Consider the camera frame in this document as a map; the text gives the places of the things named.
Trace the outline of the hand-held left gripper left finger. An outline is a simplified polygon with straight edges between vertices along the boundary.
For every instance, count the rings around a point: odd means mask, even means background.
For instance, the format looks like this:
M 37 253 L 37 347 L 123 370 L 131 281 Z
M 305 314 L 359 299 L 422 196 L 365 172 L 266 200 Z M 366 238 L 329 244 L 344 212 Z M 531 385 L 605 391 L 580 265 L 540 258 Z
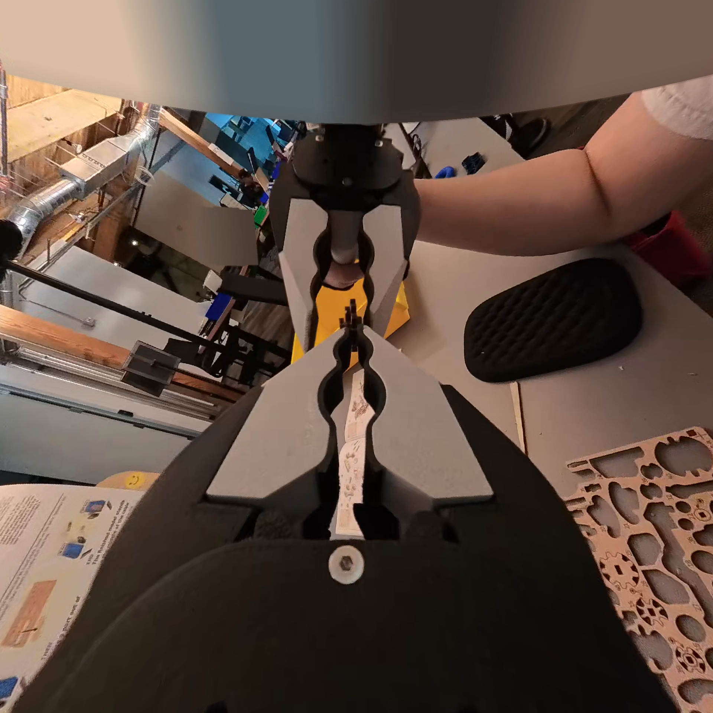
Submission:
M 273 377 L 209 485 L 211 501 L 320 501 L 336 458 L 332 414 L 344 398 L 346 329 Z

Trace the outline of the silver spiral air duct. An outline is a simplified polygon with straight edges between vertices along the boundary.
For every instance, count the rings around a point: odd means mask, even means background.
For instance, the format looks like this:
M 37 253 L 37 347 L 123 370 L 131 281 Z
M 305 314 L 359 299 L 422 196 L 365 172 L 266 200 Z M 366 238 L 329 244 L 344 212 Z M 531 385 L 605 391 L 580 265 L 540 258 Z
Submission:
M 84 200 L 91 193 L 125 173 L 155 136 L 162 106 L 142 107 L 133 127 L 124 135 L 102 140 L 59 165 L 57 182 L 22 199 L 7 220 L 13 223 L 27 246 L 39 225 L 69 201 Z

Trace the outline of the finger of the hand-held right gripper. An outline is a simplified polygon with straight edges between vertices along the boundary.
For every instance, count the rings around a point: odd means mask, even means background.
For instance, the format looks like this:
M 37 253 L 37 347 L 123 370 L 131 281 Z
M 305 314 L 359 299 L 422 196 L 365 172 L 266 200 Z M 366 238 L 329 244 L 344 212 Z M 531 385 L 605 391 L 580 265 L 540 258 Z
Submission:
M 401 208 L 372 209 L 363 217 L 362 226 L 370 248 L 364 273 L 364 321 L 373 332 L 385 337 L 407 266 Z
M 316 295 L 322 283 L 316 248 L 327 225 L 327 213 L 315 202 L 290 200 L 279 258 L 294 333 L 303 352 L 315 344 Z

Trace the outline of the person's white shirt sleeve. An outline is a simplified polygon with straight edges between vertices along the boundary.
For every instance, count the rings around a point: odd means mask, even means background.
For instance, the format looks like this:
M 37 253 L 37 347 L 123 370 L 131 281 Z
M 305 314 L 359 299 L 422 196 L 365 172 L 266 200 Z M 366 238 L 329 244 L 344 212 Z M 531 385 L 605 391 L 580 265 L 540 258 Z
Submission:
M 679 136 L 712 140 L 712 75 L 642 91 L 641 101 L 661 126 Z

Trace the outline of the illustrated instruction booklet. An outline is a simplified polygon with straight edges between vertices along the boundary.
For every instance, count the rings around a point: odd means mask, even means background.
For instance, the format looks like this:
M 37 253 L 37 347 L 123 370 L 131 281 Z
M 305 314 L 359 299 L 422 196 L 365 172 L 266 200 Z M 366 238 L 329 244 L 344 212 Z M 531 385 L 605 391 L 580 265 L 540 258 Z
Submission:
M 364 372 L 352 376 L 344 417 L 344 439 L 339 451 L 339 496 L 332 522 L 332 539 L 362 539 L 354 506 L 363 502 L 367 426 L 374 410 L 364 396 Z

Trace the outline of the brown cardboard board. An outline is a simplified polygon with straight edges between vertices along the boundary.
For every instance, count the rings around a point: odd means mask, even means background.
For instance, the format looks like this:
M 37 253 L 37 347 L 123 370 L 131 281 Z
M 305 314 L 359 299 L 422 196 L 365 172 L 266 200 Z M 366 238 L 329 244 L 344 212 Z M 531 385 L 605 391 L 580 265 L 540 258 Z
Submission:
M 147 491 L 160 477 L 160 473 L 145 471 L 123 471 L 104 478 L 97 488 L 114 488 L 131 491 Z

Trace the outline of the grey metal bracket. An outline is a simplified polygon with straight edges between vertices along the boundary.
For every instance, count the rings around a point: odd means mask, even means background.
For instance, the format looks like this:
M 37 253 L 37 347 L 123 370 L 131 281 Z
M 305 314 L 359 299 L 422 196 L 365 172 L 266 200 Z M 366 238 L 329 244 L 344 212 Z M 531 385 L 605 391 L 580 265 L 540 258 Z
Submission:
M 122 365 L 120 381 L 157 398 L 172 384 L 179 365 L 178 356 L 137 341 Z

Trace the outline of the yellow plastic bin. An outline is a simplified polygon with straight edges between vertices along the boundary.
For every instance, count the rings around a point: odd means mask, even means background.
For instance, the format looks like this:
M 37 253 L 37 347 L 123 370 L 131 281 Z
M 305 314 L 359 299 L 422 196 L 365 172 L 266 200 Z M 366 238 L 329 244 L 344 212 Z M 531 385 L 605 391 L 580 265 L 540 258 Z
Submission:
M 316 296 L 316 337 L 314 352 L 324 352 L 321 347 L 326 343 L 328 352 L 333 352 L 335 344 L 343 333 L 340 321 L 346 316 L 346 309 L 354 302 L 356 315 L 363 318 L 367 310 L 367 295 L 364 291 L 364 278 L 356 281 L 347 290 L 334 290 L 321 287 Z M 385 339 L 390 339 L 397 330 L 403 327 L 411 318 L 404 283 L 400 283 L 396 302 L 388 321 Z

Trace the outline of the person's right forearm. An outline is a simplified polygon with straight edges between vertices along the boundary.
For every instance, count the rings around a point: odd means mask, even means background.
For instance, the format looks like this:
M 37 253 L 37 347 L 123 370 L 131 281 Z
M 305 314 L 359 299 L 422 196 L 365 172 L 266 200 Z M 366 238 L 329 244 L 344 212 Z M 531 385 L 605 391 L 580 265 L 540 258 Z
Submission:
M 629 236 L 712 175 L 712 141 L 657 121 L 640 93 L 584 148 L 485 174 L 417 180 L 417 239 L 486 254 L 567 253 Z

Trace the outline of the red container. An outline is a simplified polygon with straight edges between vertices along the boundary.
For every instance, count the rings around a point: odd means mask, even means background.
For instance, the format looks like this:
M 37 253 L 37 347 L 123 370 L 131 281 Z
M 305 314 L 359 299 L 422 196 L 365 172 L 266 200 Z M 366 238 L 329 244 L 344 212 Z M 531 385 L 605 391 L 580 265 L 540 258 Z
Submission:
M 673 210 L 622 241 L 676 288 L 692 287 L 712 276 L 712 258 Z

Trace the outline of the person's right hand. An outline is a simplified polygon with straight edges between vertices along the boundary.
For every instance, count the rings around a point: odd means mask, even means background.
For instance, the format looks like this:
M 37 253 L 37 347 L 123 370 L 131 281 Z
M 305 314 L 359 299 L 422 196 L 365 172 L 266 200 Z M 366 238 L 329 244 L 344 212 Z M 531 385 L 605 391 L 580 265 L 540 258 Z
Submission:
M 332 261 L 323 285 L 333 290 L 349 290 L 363 278 L 364 271 L 358 262 L 343 264 Z

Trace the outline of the thin wooden stick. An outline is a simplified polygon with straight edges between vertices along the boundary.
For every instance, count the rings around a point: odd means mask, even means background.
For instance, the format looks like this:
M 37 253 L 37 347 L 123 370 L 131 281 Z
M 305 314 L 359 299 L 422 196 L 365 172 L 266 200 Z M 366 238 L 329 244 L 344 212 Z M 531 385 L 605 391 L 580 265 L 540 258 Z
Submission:
M 528 455 L 528 445 L 525 434 L 524 415 L 522 407 L 521 385 L 518 381 L 513 381 L 511 386 L 512 406 L 515 417 L 515 427 L 518 434 L 518 442 L 522 452 Z

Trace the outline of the black textured wrist pad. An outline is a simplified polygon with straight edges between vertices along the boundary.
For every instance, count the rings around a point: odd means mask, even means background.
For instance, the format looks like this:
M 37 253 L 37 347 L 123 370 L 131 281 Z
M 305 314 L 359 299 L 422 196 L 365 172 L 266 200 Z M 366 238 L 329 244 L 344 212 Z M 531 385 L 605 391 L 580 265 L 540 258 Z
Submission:
M 626 348 L 643 318 L 635 283 L 621 264 L 578 260 L 478 305 L 464 329 L 465 365 L 490 384 L 581 367 Z

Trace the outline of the laser-cut wooden parts sheet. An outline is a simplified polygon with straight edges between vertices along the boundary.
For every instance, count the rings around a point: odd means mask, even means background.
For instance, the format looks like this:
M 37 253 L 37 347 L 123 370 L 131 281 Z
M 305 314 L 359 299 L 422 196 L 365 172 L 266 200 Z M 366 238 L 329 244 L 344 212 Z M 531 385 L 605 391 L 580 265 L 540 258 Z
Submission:
M 623 627 L 679 712 L 712 711 L 712 434 L 569 462 L 566 500 Z

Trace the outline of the printed instruction sheet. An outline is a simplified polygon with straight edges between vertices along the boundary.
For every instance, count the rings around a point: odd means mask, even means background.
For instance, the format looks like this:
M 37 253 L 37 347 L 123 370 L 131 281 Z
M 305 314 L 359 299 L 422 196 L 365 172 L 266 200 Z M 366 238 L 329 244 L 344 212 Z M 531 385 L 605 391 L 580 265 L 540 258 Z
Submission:
M 1 711 L 10 712 L 66 637 L 97 570 L 145 492 L 1 487 Z

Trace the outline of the wooden ceiling beam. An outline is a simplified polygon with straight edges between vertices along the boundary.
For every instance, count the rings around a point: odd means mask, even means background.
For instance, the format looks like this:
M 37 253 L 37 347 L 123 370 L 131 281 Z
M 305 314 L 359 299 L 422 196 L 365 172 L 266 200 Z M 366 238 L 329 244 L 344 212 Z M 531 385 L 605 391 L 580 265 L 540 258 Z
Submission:
M 116 371 L 121 371 L 130 355 L 130 351 L 121 346 L 103 342 L 3 305 L 1 306 L 1 337 L 40 346 L 51 352 Z M 244 396 L 241 391 L 182 371 L 175 373 L 168 388 L 178 393 L 199 394 L 201 397 L 216 398 L 228 403 L 235 403 Z

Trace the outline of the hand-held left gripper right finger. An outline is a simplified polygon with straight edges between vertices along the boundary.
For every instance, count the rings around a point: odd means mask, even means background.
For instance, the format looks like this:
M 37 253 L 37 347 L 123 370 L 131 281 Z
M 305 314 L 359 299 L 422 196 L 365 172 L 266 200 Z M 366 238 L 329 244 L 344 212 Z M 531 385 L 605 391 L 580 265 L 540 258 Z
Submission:
M 367 463 L 380 504 L 476 504 L 494 492 L 441 384 L 368 326 L 358 338 L 373 410 Z

